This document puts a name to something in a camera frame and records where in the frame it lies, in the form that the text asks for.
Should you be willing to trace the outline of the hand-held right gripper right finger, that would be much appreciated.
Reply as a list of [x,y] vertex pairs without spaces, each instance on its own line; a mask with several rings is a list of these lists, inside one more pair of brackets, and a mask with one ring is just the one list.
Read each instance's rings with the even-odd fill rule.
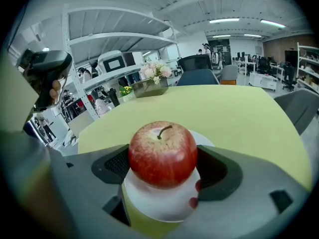
[[272,162],[205,145],[197,150],[197,207],[171,239],[273,239],[309,196]]

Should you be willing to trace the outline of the white plate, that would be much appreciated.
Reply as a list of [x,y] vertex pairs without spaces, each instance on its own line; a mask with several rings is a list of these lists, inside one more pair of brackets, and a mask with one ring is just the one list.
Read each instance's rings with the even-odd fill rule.
[[[190,133],[196,144],[206,143],[212,146],[212,143],[204,136],[193,131]],[[189,200],[198,195],[195,185],[199,179],[199,173],[195,168],[191,176],[178,187],[158,189],[140,180],[130,168],[124,185],[128,198],[137,210],[149,218],[172,223],[183,221],[192,212]]]

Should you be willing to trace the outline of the red apple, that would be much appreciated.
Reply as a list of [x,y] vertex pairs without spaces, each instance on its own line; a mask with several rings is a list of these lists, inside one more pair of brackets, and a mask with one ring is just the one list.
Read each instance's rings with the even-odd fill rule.
[[191,176],[197,157],[197,145],[190,131],[169,121],[142,126],[128,149],[132,172],[149,186],[165,190],[178,187]]

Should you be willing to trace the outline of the person's left hand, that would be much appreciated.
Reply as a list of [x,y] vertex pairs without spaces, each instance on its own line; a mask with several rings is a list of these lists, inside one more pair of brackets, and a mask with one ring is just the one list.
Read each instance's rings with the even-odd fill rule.
[[55,104],[56,101],[58,100],[59,98],[59,93],[60,93],[60,89],[61,89],[61,84],[58,80],[54,80],[52,82],[52,88],[50,89],[49,91],[49,95],[50,95],[50,98],[51,98],[51,103],[52,104]]

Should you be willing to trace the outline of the white appliance with screen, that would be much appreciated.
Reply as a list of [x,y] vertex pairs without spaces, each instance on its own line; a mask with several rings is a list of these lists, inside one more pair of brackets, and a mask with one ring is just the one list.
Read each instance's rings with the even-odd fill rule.
[[97,71],[99,75],[109,73],[126,67],[126,62],[121,51],[114,50],[101,54],[98,57]]

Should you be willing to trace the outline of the pale pink round object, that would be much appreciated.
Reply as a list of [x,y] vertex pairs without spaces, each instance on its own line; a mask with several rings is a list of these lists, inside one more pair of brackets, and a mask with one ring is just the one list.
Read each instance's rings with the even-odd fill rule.
[[102,99],[97,99],[95,101],[95,110],[98,116],[102,116],[103,114],[107,113],[110,109]]

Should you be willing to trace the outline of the black vase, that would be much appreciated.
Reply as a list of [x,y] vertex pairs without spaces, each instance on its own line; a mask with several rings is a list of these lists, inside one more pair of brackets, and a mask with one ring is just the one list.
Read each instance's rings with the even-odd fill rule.
[[118,100],[117,94],[116,94],[116,90],[113,88],[110,88],[109,91],[107,92],[111,102],[113,103],[114,107],[117,107],[120,102]]

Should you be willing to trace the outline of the yellow-green tablecloth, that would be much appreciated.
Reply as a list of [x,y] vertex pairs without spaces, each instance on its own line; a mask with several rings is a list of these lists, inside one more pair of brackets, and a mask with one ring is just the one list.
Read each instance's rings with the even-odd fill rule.
[[216,147],[268,160],[313,188],[311,163],[286,113],[263,89],[248,86],[171,87],[154,97],[131,99],[80,132],[78,153],[127,144],[153,121],[195,131]]

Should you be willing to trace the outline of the grey dining chair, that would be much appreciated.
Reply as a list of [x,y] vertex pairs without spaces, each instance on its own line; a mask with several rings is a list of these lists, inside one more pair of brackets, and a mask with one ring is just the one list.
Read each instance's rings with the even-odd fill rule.
[[319,109],[319,94],[306,88],[277,96],[274,100],[286,113],[299,135],[306,130]]

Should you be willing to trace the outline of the brown tissue box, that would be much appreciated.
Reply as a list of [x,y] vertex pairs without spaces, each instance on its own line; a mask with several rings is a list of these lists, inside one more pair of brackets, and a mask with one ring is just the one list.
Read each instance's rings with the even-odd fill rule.
[[145,79],[131,85],[136,98],[159,96],[168,90],[166,78],[160,78],[156,84],[152,79]]

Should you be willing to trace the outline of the pink flower bouquet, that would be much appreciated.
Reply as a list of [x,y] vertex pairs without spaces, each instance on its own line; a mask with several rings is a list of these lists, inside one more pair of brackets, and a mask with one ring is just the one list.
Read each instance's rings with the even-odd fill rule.
[[161,79],[169,78],[172,75],[170,67],[162,61],[147,62],[141,67],[140,72],[156,85],[160,83]]

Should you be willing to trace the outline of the white low cabinet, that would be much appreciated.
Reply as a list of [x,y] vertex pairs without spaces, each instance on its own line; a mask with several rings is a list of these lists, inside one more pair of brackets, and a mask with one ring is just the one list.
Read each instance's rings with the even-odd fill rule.
[[265,74],[250,73],[249,85],[276,91],[278,79]]

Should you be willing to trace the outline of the blue chair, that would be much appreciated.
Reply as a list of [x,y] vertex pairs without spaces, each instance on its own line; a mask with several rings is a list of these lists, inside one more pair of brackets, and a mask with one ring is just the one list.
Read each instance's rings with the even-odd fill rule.
[[195,85],[219,85],[212,70],[197,69],[183,72],[177,86],[195,86]]

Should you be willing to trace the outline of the white storage shelf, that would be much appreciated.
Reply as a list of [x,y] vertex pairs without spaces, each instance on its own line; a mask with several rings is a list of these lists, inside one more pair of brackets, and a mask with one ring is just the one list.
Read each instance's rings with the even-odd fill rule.
[[319,94],[319,48],[297,43],[297,84]]

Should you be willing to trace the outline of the black mesh office chair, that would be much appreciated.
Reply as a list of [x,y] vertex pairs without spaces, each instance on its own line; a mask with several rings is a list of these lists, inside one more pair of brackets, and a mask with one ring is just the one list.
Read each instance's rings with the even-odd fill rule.
[[209,69],[212,71],[211,61],[208,55],[192,55],[181,58],[177,61],[183,72]]

